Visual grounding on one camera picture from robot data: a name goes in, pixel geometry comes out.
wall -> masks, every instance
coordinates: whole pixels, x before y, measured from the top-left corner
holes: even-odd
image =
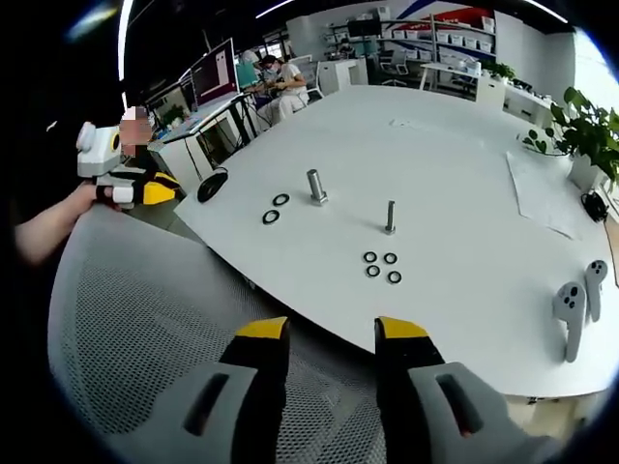
[[[546,37],[520,19],[495,12],[496,61],[510,65],[518,79],[538,92],[545,83]]]
[[[570,33],[545,36],[544,77],[539,92],[563,102],[565,89],[575,85],[575,35]]]

metal peg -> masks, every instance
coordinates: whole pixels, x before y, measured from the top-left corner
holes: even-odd
[[[310,169],[308,171],[309,188],[311,189],[311,201],[316,205],[322,206],[327,201],[327,192],[322,189],[318,171]]]
[[[394,208],[396,202],[394,200],[389,201],[389,211],[387,212],[387,225],[385,226],[385,233],[387,235],[393,235],[396,233],[396,226],[394,225]]]

o-ring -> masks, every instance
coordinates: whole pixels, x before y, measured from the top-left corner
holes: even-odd
[[[395,253],[386,253],[385,256],[383,256],[383,259],[387,264],[396,264],[398,261],[398,257]]]
[[[391,271],[387,274],[387,280],[389,280],[389,283],[400,283],[402,281],[402,274],[398,271]]]
[[[371,266],[366,267],[366,275],[368,277],[376,277],[379,274],[380,274],[380,268],[378,266],[374,266],[372,264]]]
[[[273,199],[273,206],[285,205],[290,200],[290,195],[287,193],[280,193]]]
[[[262,223],[264,225],[269,225],[269,224],[272,224],[273,222],[275,222],[276,220],[278,220],[279,218],[280,218],[280,212],[279,211],[269,210],[262,217]]]
[[[374,261],[376,261],[376,259],[378,259],[378,257],[373,251],[368,251],[366,254],[364,254],[364,261],[366,261],[367,263],[373,263]]]

computer monitor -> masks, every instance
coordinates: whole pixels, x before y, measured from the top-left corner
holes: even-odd
[[[236,75],[239,78],[240,89],[244,89],[258,82],[253,63],[241,62],[236,65]]]
[[[350,37],[380,36],[382,29],[379,19],[364,19],[362,21],[348,21],[348,35]]]
[[[232,39],[213,48],[192,66],[192,84],[198,106],[239,92]]]

window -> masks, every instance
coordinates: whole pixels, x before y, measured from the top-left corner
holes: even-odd
[[[276,58],[281,58],[283,56],[283,53],[281,53],[281,44],[280,43],[273,43],[271,45],[267,46],[267,51],[269,52],[269,55],[273,55]]]
[[[604,57],[584,31],[575,35],[575,88],[597,106],[619,110],[619,84]]]

